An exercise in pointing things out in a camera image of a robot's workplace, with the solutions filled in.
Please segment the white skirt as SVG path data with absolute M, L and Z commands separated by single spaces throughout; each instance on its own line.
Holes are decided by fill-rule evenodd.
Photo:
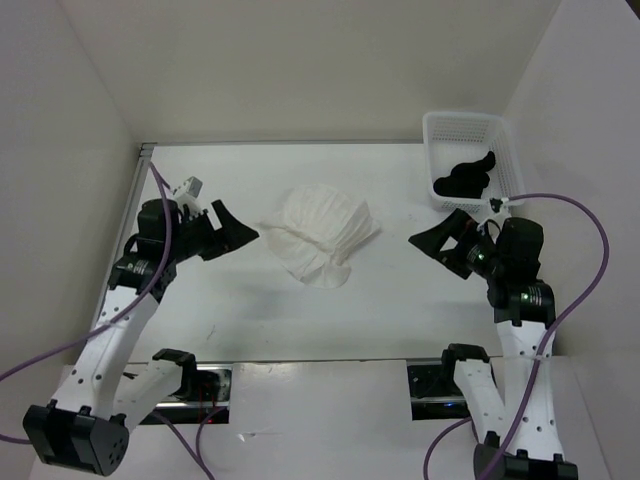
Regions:
M 335 289 L 348 280 L 349 257 L 381 226 L 366 200 L 328 185 L 302 185 L 258 223 L 269 251 L 297 281 Z

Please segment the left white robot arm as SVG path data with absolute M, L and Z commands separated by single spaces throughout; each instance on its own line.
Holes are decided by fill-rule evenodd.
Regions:
M 133 377 L 130 356 L 178 264 L 234 252 L 258 239 L 216 200 L 213 214 L 192 200 L 153 199 L 137 215 L 137 231 L 112 267 L 97 335 L 89 339 L 69 376 L 44 406 L 32 405 L 23 428 L 44 464 L 107 477 L 122 463 L 131 432 L 163 399 L 185 400 L 203 379 L 194 354 L 162 348 Z

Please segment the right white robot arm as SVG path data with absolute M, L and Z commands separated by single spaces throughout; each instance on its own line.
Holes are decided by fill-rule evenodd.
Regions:
M 556 426 L 549 364 L 556 309 L 553 290 L 538 277 L 542 227 L 508 218 L 492 237 L 487 227 L 456 209 L 409 242 L 457 276 L 477 274 L 487 283 L 504 386 L 497 386 L 489 356 L 478 345 L 449 345 L 438 369 L 442 388 L 461 392 L 467 404 L 478 439 L 475 478 L 578 478 Z

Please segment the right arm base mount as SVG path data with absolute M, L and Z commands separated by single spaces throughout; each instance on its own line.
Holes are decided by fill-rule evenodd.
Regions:
M 406 368 L 413 421 L 470 415 L 466 400 L 440 361 L 408 362 Z

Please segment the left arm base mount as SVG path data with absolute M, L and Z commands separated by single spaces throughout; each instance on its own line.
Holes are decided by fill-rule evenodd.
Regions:
M 159 425 L 157 415 L 174 425 L 200 424 L 212 413 L 207 424 L 228 424 L 233 366 L 202 363 L 198 365 L 197 385 L 186 397 L 170 395 L 160 401 L 142 425 Z

